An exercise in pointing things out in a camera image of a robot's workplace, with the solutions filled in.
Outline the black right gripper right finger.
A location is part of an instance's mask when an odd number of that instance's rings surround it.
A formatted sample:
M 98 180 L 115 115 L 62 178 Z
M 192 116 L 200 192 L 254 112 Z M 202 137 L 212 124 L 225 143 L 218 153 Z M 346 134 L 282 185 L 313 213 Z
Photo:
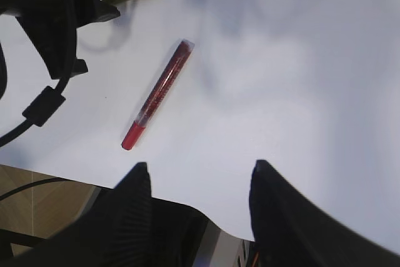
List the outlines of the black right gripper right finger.
M 330 217 L 263 159 L 249 210 L 261 266 L 399 266 L 399 255 Z

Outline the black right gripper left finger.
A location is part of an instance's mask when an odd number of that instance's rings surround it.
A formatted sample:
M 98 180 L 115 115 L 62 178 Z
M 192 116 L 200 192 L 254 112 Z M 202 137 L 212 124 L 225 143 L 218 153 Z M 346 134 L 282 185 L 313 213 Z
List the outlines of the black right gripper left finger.
M 1 231 L 1 266 L 209 266 L 219 231 L 198 210 L 153 198 L 137 163 L 75 222 L 12 256 Z

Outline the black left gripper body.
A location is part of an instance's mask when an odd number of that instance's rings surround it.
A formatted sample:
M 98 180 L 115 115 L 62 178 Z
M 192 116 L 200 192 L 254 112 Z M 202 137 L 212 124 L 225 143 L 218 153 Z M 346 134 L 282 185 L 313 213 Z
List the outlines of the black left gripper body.
M 67 52 L 76 47 L 71 34 L 82 26 L 112 20 L 120 12 L 102 0 L 1 0 L 1 14 L 16 18 L 51 79 L 61 79 L 66 58 L 76 56 Z

